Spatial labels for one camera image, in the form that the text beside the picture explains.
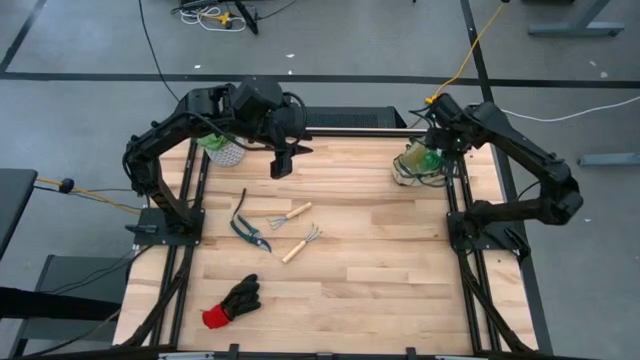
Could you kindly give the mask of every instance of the gardening glove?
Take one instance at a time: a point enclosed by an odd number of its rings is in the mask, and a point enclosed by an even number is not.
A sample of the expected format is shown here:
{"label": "gardening glove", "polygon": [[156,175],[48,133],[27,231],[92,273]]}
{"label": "gardening glove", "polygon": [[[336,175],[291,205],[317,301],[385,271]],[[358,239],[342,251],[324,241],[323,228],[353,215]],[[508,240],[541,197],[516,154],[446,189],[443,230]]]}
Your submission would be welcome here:
{"label": "gardening glove", "polygon": [[236,316],[246,314],[260,308],[258,301],[258,275],[251,274],[234,286],[229,295],[211,310],[202,313],[202,322],[209,329],[223,327],[233,321]]}

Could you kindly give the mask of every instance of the red glove cuff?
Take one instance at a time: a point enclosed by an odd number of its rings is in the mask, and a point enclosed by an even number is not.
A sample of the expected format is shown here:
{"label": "red glove cuff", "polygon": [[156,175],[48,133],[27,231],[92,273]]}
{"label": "red glove cuff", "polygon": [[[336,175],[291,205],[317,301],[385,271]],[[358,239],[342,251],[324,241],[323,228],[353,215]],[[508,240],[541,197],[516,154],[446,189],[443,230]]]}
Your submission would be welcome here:
{"label": "red glove cuff", "polygon": [[202,322],[207,325],[209,329],[216,329],[227,325],[229,318],[227,318],[227,314],[222,309],[222,306],[218,304],[214,306],[213,309],[202,313]]}

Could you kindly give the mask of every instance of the wooden handle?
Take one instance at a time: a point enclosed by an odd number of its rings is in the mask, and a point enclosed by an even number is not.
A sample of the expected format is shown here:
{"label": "wooden handle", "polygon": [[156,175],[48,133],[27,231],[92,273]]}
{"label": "wooden handle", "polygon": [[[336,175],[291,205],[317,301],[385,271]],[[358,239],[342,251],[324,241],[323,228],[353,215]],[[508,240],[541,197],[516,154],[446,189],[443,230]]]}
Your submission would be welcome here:
{"label": "wooden handle", "polygon": [[300,250],[302,250],[302,248],[307,245],[307,242],[302,240],[300,241],[300,244],[296,245],[296,247],[294,247],[293,249],[291,249],[291,251],[289,251],[289,253],[287,255],[285,255],[285,257],[282,258],[282,262],[283,263],[288,263],[289,260],[293,259],[294,256],[296,256],[297,253],[300,252]]}
{"label": "wooden handle", "polygon": [[309,209],[311,209],[311,203],[306,203],[306,204],[300,206],[299,208],[293,210],[292,212],[288,213],[284,217],[286,217],[287,220],[291,220],[291,218],[294,218],[294,217],[302,214],[303,212],[305,212],[305,211],[307,211]]}

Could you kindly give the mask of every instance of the wooden table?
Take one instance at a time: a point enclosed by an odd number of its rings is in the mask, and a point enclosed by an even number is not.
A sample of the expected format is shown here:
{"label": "wooden table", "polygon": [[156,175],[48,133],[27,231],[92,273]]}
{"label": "wooden table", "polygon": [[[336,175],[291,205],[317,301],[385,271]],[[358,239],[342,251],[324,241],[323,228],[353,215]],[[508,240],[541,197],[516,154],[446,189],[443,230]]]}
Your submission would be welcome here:
{"label": "wooden table", "polygon": [[[238,343],[241,351],[402,354],[412,346],[418,354],[471,354],[457,258],[445,226],[445,190],[400,187],[391,178],[391,162],[406,143],[316,138],[309,144],[314,153],[296,156],[293,174],[280,180],[269,178],[272,153],[247,153],[232,168],[212,166],[204,238],[194,255],[179,348],[226,351]],[[161,159],[176,194],[187,150],[185,142]],[[501,202],[490,147],[470,152],[467,166],[474,198]],[[194,175],[192,192],[195,186]],[[242,214],[262,230],[273,254],[245,243],[229,226],[243,188]],[[269,228],[266,218],[308,201],[311,210],[277,231]],[[312,223],[324,235],[283,264],[282,257]],[[166,252],[157,246],[134,263],[114,343],[127,339],[156,302]],[[176,268],[180,259],[178,254]],[[506,251],[486,251],[485,259],[497,308],[535,348],[516,259]],[[205,327],[201,311],[250,273],[260,277],[262,308],[225,328]],[[172,308],[165,316],[164,343]],[[479,313],[483,345],[489,348]]]}

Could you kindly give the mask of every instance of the plant pot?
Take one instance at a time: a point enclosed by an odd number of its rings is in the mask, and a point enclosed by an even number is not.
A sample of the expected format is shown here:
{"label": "plant pot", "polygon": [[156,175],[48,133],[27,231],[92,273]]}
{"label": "plant pot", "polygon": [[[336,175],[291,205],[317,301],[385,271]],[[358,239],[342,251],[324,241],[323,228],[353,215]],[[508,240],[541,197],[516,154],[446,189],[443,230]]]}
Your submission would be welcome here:
{"label": "plant pot", "polygon": [[[236,138],[236,141],[244,145],[244,139]],[[209,155],[212,163],[225,167],[235,166],[240,163],[246,152],[245,149],[232,143],[228,143],[220,150],[213,151],[207,148],[204,150],[207,152],[207,155]]]}

